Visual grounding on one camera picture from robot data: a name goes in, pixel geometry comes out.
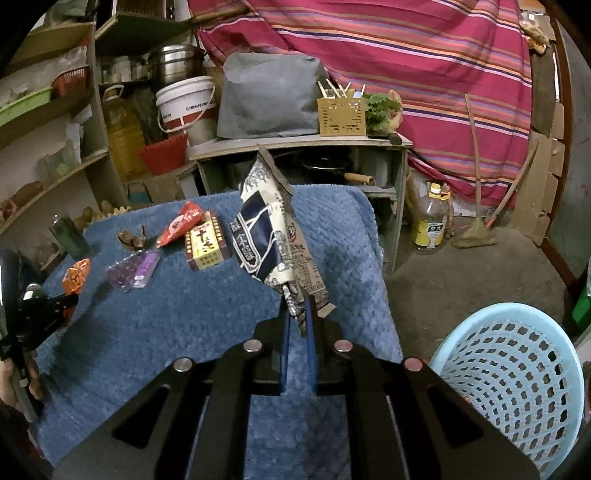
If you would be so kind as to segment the person left hand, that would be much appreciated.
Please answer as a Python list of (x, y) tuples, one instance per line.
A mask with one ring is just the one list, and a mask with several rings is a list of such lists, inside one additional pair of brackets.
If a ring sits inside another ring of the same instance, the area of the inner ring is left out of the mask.
[[(29, 381), (29, 391), (32, 396), (36, 400), (43, 399), (43, 390), (40, 383), (40, 374), (38, 366), (35, 362), (37, 357), (37, 352), (35, 350), (29, 353), (29, 358), (27, 359), (27, 368), (30, 375)], [(16, 392), (12, 385), (12, 375), (14, 373), (14, 363), (11, 359), (7, 359), (1, 362), (0, 365), (0, 390), (1, 390), (1, 401), (9, 407), (15, 408), (16, 410), (20, 411), (20, 407), (18, 406), (18, 400), (16, 396)]]

